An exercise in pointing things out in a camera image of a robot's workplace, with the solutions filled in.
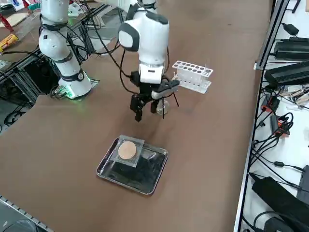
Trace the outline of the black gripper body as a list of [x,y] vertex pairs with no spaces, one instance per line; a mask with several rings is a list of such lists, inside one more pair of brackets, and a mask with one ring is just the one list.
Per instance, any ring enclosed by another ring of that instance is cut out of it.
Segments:
[[131,83],[139,88],[139,96],[152,99],[152,92],[159,88],[159,84],[142,83],[138,71],[131,72]]

